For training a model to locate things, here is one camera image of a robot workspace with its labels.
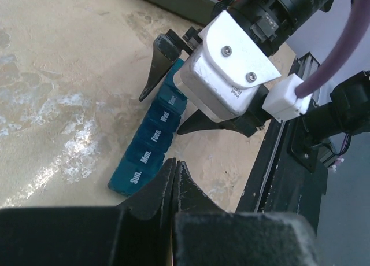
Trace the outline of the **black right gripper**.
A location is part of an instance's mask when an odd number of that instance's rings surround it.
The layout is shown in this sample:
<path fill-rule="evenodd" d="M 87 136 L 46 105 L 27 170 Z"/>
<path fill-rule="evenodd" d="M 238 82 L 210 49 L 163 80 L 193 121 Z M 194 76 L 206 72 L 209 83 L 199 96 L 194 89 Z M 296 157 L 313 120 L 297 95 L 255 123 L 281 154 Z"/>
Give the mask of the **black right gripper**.
<path fill-rule="evenodd" d="M 259 86 L 244 115 L 220 123 L 212 121 L 201 110 L 196 110 L 180 125 L 177 129 L 177 134 L 185 135 L 206 130 L 231 130 L 246 137 L 251 137 L 258 130 L 263 129 L 265 122 L 271 118 L 262 109 L 262 103 L 266 99 L 267 93 L 268 89 L 264 85 Z"/>

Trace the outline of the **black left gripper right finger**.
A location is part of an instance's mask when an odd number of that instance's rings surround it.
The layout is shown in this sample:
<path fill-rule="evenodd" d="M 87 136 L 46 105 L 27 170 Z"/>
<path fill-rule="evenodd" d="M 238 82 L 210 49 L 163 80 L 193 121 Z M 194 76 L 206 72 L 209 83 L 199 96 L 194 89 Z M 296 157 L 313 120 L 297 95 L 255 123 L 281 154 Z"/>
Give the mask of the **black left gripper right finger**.
<path fill-rule="evenodd" d="M 191 178 L 184 161 L 173 184 L 174 265 L 319 265 L 313 228 L 291 212 L 229 213 Z"/>

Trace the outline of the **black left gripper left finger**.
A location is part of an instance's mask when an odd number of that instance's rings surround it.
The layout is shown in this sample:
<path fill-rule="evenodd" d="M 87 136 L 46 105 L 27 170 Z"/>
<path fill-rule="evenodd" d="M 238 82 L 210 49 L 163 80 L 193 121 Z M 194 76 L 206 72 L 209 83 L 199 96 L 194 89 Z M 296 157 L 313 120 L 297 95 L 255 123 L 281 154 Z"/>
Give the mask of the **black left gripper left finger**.
<path fill-rule="evenodd" d="M 169 265 L 175 169 L 116 206 L 2 209 L 1 264 Z"/>

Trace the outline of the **teal weekly pill organizer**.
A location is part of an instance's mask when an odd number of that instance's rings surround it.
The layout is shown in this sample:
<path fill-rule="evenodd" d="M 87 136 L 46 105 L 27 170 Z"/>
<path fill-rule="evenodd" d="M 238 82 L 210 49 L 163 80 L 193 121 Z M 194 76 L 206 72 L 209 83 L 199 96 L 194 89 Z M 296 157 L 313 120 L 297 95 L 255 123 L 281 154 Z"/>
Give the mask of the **teal weekly pill organizer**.
<path fill-rule="evenodd" d="M 172 144 L 187 98 L 176 88 L 174 74 L 184 64 L 179 59 L 167 73 L 158 93 L 127 147 L 108 188 L 129 197 L 150 182 L 163 165 Z"/>

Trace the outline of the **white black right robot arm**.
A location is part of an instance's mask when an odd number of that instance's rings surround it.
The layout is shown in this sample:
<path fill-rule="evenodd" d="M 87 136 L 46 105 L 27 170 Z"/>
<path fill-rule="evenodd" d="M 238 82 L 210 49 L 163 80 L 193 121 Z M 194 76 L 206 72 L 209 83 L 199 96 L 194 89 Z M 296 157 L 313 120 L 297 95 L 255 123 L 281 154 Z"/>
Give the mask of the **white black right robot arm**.
<path fill-rule="evenodd" d="M 155 39 L 139 99 L 145 99 L 186 52 L 173 81 L 197 111 L 180 134 L 226 129 L 252 136 L 270 119 L 296 119 L 288 152 L 313 172 L 327 138 L 345 133 L 349 146 L 353 136 L 369 131 L 367 71 L 337 85 L 329 103 L 313 105 L 313 94 L 346 62 L 367 30 L 367 1 L 357 0 L 323 65 L 308 75 L 282 78 L 269 57 L 331 0 L 221 0 L 205 28 L 190 28 L 183 36 L 169 30 Z"/>

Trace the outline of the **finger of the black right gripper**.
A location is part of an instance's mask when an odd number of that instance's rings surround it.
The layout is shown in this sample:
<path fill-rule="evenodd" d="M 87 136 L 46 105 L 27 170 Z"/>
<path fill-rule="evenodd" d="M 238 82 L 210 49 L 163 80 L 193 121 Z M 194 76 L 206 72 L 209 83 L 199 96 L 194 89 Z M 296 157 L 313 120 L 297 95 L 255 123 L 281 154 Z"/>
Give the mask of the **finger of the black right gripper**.
<path fill-rule="evenodd" d="M 182 51 L 192 54 L 193 50 L 172 29 L 167 33 L 160 33 L 153 42 L 153 56 L 147 83 L 139 96 L 142 102 L 159 84 L 162 78 L 180 58 Z"/>

